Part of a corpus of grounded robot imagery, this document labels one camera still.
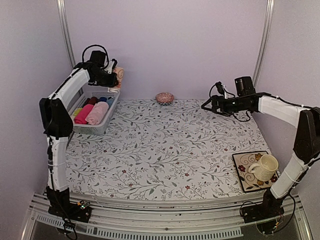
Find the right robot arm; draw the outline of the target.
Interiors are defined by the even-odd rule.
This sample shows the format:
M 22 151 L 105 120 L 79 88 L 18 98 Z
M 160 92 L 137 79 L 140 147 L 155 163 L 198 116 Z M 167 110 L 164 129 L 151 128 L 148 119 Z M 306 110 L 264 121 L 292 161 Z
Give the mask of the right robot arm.
M 284 200 L 294 200 L 300 182 L 320 162 L 320 109 L 291 103 L 267 92 L 256 92 L 251 77 L 235 80 L 236 92 L 227 90 L 222 82 L 216 82 L 201 105 L 205 111 L 231 117 L 244 113 L 247 120 L 257 118 L 262 135 L 270 146 L 270 153 L 278 161 L 280 175 L 262 196 L 261 203 L 245 201 L 239 214 L 245 223 L 274 221 L 285 216 Z

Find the dark red rolled towel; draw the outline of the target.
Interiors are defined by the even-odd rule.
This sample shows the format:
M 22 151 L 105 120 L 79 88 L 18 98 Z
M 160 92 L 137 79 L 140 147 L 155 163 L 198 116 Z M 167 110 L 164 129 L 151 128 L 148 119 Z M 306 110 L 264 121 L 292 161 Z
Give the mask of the dark red rolled towel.
M 98 102 L 99 102 L 99 99 L 98 99 L 98 98 L 96 98 L 96 97 L 91 97 L 91 98 L 88 100 L 87 104 L 94 106 L 94 105 L 97 104 Z

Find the white plastic basket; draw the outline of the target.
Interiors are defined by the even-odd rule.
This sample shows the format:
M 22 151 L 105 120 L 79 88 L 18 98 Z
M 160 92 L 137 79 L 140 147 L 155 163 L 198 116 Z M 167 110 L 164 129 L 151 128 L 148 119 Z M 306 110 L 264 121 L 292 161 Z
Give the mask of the white plastic basket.
M 79 91 L 67 107 L 73 131 L 79 134 L 103 135 L 116 109 L 120 92 Z

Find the left aluminium frame post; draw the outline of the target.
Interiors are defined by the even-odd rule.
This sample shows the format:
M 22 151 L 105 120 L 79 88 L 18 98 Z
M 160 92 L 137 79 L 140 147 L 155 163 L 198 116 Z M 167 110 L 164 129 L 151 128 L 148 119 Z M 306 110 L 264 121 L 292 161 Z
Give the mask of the left aluminium frame post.
M 63 37 L 63 41 L 64 41 L 66 53 L 67 53 L 68 62 L 70 65 L 70 69 L 73 70 L 74 66 L 76 65 L 76 59 L 75 59 L 75 54 L 74 54 L 71 35 L 70 35 L 65 1 L 57 0 L 56 5 L 57 5 L 58 18 L 60 22 L 60 27 L 62 31 L 62 37 Z

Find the right aluminium frame post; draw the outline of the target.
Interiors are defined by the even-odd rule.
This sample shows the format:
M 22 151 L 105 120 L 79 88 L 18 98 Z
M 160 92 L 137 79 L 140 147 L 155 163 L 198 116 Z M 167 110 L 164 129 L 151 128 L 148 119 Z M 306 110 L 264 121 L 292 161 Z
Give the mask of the right aluminium frame post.
M 275 0 L 267 0 L 266 1 L 266 9 L 265 9 L 265 15 L 264 15 L 264 22 L 263 22 L 263 28 L 262 28 L 262 36 L 260 40 L 257 60 L 253 72 L 253 86 L 257 87 L 260 74 L 263 67 L 263 61 L 264 57 L 267 51 L 267 44 L 269 35 L 271 32 L 271 26 L 273 21 L 273 13 L 274 13 L 274 6 L 275 6 Z

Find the orange patterned towel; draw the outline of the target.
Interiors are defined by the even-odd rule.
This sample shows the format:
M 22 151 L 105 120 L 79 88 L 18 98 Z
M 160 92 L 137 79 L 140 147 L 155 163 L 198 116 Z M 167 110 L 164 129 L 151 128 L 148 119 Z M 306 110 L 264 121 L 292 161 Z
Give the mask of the orange patterned towel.
M 113 70 L 112 70 L 113 73 L 116 73 L 116 77 L 117 77 L 117 81 L 118 81 L 118 85 L 114 86 L 114 87 L 110 87 L 108 89 L 109 92 L 119 92 L 121 90 L 121 87 L 122 87 L 122 80 L 124 78 L 124 74 L 125 74 L 125 71 L 122 67 L 115 67 Z

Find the patterned ceramic bowl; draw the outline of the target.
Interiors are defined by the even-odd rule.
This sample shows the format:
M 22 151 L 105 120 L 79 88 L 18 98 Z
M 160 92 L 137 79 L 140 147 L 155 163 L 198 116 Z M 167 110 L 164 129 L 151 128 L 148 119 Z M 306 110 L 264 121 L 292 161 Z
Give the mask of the patterned ceramic bowl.
M 174 100 L 174 95 L 169 92 L 161 92 L 155 96 L 155 100 L 162 106 L 170 105 Z

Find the aluminium frame post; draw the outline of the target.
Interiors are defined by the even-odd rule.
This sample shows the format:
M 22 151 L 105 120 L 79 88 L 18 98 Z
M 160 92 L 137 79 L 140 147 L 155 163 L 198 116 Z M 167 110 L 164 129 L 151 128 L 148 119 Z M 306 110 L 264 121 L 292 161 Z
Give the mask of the aluminium frame post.
M 70 65 L 70 69 L 73 70 L 74 66 L 76 65 L 76 59 L 75 59 L 75 54 L 74 54 L 71 35 L 70 35 L 65 1 L 57 0 L 56 5 L 57 5 L 58 18 L 60 22 L 60 27 L 62 31 L 62 37 L 63 37 L 63 41 L 64 41 L 66 53 L 67 53 L 68 62 Z
M 271 26 L 273 21 L 273 13 L 274 13 L 274 6 L 275 6 L 275 0 L 267 0 L 266 1 L 266 9 L 265 9 L 265 15 L 264 15 L 264 22 L 263 22 L 263 28 L 262 28 L 262 36 L 260 40 L 257 60 L 253 72 L 253 86 L 257 87 L 260 74 L 263 67 L 263 61 L 264 57 L 267 51 L 267 44 L 269 35 L 271 32 Z

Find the light blue rolled towel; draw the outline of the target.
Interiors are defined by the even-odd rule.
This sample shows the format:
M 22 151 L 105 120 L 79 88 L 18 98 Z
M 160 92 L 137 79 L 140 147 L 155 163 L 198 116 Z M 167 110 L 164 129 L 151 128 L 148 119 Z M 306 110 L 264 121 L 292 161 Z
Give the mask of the light blue rolled towel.
M 114 103 L 115 99 L 114 98 L 109 98 L 106 100 L 106 103 L 108 104 L 109 107 L 112 106 L 112 104 Z

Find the floral table mat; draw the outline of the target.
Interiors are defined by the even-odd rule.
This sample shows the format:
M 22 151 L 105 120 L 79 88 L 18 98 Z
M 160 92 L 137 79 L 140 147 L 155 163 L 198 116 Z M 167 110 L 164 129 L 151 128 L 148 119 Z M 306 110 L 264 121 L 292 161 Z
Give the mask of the floral table mat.
M 268 151 L 255 120 L 224 117 L 198 99 L 162 106 L 120 100 L 103 135 L 76 133 L 66 149 L 71 192 L 144 201 L 202 200 L 244 194 L 237 153 Z

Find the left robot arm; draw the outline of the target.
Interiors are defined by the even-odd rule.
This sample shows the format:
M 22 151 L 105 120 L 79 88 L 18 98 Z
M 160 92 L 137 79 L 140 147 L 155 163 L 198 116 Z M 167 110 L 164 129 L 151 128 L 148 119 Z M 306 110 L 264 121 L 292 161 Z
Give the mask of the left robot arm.
M 63 83 L 48 97 L 39 101 L 40 115 L 47 140 L 48 213 L 61 217 L 66 224 L 71 221 L 88 223 L 92 208 L 90 202 L 70 201 L 70 189 L 66 178 L 66 150 L 74 132 L 74 121 L 70 114 L 80 102 L 80 91 L 84 86 L 110 87 L 119 85 L 115 68 L 117 60 L 109 59 L 107 50 L 93 50 L 89 60 L 81 60 Z

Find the cream ceramic mug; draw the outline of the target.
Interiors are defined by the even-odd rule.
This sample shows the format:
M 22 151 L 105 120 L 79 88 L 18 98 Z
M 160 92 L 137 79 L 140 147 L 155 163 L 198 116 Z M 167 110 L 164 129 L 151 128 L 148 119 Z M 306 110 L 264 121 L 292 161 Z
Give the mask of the cream ceramic mug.
M 248 173 L 253 174 L 259 181 L 269 181 L 279 167 L 278 160 L 270 155 L 264 154 L 256 162 L 250 165 Z

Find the pink towel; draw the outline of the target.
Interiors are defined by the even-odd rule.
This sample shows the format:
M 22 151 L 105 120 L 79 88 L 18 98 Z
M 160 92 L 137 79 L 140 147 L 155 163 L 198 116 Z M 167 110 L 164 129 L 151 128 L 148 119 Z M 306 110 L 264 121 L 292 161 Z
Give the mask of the pink towel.
M 106 102 L 98 102 L 94 105 L 93 109 L 88 114 L 85 120 L 89 125 L 98 125 L 103 120 L 108 109 L 109 105 Z
M 85 105 L 82 108 L 82 110 L 74 118 L 74 123 L 75 124 L 86 125 L 88 123 L 86 121 L 86 118 L 89 115 L 89 113 L 92 111 L 93 108 L 94 108 L 94 105 L 92 105 L 92 104 Z

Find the pink rolled towel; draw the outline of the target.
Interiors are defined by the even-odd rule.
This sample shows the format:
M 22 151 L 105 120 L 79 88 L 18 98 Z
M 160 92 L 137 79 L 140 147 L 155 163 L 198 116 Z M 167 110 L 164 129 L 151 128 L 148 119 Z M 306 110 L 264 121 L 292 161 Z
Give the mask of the pink rolled towel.
M 93 108 L 94 108 L 94 105 L 92 105 L 92 104 L 85 105 L 82 108 L 82 110 L 74 118 L 74 123 L 75 124 L 86 125 L 88 123 L 86 121 L 86 118 L 89 115 L 89 113 L 92 111 Z

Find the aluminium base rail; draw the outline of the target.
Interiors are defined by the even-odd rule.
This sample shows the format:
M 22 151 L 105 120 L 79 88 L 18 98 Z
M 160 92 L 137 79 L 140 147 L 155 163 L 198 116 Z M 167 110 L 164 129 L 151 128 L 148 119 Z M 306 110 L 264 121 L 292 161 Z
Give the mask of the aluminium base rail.
M 80 240 L 312 240 L 304 208 L 297 195 L 283 202 L 284 215 L 275 233 L 261 228 L 271 219 L 246 223 L 240 211 L 259 204 L 260 193 L 202 200 L 124 200 L 71 194 L 72 202 L 91 203 L 87 223 L 76 222 Z

